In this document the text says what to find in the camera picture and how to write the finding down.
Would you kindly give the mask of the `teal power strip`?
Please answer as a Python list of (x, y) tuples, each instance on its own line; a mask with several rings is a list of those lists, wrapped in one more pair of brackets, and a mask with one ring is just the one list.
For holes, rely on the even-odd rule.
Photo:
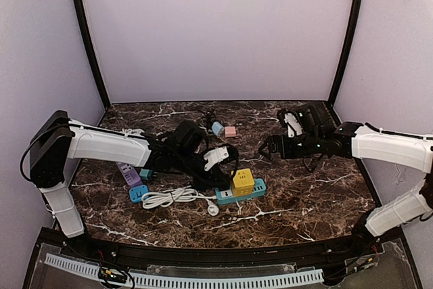
[(244, 200), (249, 200), (253, 198), (262, 197), (266, 194), (267, 186), (264, 179), (256, 178), (254, 180), (254, 187), (249, 194), (244, 194), (241, 196), (235, 196), (231, 189), (229, 190), (219, 190), (215, 189), (216, 201), (219, 206), (233, 204), (236, 202), (241, 202)]

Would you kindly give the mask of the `yellow cube socket adapter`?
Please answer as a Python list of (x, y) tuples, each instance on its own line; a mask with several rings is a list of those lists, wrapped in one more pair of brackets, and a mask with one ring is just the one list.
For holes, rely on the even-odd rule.
[(254, 189), (254, 178), (250, 169), (237, 170), (232, 182), (231, 190), (235, 197), (247, 196), (252, 194)]

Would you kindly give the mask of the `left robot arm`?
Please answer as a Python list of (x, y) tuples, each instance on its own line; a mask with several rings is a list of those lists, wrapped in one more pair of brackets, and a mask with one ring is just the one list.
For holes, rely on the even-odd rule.
[(85, 224), (64, 176), (68, 160), (87, 159), (129, 164), (158, 172), (180, 172), (192, 178), (193, 188), (225, 190), (232, 176), (221, 165), (239, 162), (238, 150), (229, 143), (210, 147), (206, 133), (184, 120), (161, 135), (143, 131), (113, 131), (54, 112), (31, 139), (20, 165), (22, 177), (42, 193), (44, 201), (67, 238), (85, 234)]

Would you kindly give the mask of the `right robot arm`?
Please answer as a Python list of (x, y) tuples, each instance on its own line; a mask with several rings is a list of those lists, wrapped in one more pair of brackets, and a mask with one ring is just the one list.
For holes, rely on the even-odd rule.
[(270, 159), (311, 158), (312, 172), (327, 156), (356, 160), (380, 199), (351, 230), (348, 250), (365, 252), (386, 232), (416, 219), (432, 218), (432, 135), (389, 131), (369, 123), (340, 122), (324, 102), (281, 109), (277, 119), (285, 132), (270, 135), (258, 152)]

